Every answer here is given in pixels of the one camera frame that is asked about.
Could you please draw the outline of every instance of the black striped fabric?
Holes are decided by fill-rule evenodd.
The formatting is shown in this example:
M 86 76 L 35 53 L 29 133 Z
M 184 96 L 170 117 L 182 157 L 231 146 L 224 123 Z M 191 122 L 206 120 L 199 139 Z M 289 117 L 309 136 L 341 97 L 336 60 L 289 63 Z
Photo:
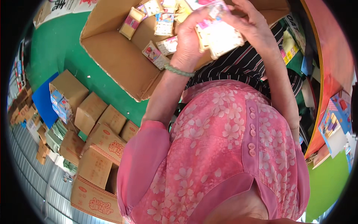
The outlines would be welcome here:
M 284 38 L 284 29 L 280 23 L 271 28 L 280 49 Z M 256 50 L 246 42 L 244 46 L 235 48 L 219 59 L 195 71 L 195 76 L 190 78 L 185 89 L 198 83 L 211 80 L 231 79 L 246 83 L 257 91 L 270 96 L 270 87 L 267 80 L 262 82 L 265 66 L 262 58 Z M 288 69 L 288 75 L 295 96 L 302 87 L 302 78 L 293 70 Z

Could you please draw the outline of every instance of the woman's arm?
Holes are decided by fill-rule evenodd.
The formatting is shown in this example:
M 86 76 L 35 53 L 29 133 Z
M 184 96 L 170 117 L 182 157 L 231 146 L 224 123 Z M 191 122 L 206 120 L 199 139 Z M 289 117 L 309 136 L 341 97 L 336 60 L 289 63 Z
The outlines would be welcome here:
M 194 71 L 202 56 L 199 52 L 199 39 L 194 29 L 207 15 L 208 11 L 205 8 L 195 11 L 179 25 L 178 46 L 170 61 L 171 66 L 184 72 Z M 160 121 L 167 127 L 188 80 L 188 77 L 165 71 L 149 99 L 142 124 L 147 120 L 153 120 Z
M 248 0 L 232 0 L 235 9 L 246 13 L 244 18 L 226 14 L 223 20 L 240 31 L 255 48 L 265 64 L 271 90 L 272 106 L 282 114 L 290 126 L 294 141 L 299 141 L 299 114 L 287 69 L 279 47 L 264 16 Z

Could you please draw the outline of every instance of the pink floral blouse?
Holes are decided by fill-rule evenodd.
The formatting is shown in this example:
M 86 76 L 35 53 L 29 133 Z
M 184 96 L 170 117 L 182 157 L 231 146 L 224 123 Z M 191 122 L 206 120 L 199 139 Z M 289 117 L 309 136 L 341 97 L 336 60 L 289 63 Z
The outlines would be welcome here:
M 269 100 L 233 80 L 195 85 L 170 133 L 146 121 L 124 149 L 118 205 L 130 223 L 202 223 L 226 199 L 258 185 L 269 219 L 297 220 L 308 169 L 289 125 Z

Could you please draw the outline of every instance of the corrugated metal wall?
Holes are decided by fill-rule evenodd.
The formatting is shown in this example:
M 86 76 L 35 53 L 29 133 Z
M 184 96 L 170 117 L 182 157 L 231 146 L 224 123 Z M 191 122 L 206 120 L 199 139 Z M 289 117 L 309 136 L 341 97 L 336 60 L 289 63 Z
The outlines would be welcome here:
M 20 184 L 48 224 L 110 223 L 71 206 L 69 199 L 72 183 L 63 181 L 65 172 L 50 158 L 46 158 L 45 165 L 37 161 L 38 145 L 27 129 L 17 125 L 10 130 L 9 136 Z

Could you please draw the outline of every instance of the green beaded bracelet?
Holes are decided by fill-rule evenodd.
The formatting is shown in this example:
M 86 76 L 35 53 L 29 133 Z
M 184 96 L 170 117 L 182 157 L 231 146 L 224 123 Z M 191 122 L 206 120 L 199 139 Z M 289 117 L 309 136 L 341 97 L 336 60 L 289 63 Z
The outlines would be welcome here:
M 178 68 L 175 68 L 173 66 L 171 66 L 169 63 L 166 63 L 164 65 L 164 68 L 168 71 L 174 72 L 176 74 L 182 75 L 182 76 L 186 76 L 186 77 L 194 77 L 195 73 L 194 72 L 184 72 L 182 70 L 179 70 Z

